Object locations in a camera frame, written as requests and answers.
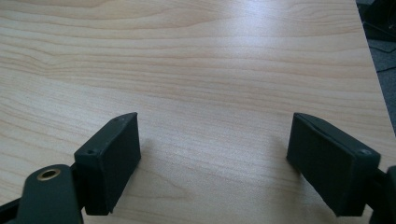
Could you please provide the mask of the dark equipment base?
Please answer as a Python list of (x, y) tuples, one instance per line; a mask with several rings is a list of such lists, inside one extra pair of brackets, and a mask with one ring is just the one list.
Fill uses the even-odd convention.
[(357, 6), (368, 39), (396, 43), (396, 0), (374, 0)]

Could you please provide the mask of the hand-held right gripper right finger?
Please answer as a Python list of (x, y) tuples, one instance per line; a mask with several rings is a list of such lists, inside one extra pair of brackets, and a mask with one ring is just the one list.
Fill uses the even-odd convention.
[(295, 113), (287, 160), (337, 216), (359, 217), (380, 154), (324, 119)]

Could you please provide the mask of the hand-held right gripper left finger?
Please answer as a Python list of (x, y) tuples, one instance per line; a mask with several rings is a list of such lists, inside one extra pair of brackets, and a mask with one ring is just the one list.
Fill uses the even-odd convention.
[(141, 159), (137, 114), (111, 119), (74, 156), (84, 181), (86, 213), (112, 213)]

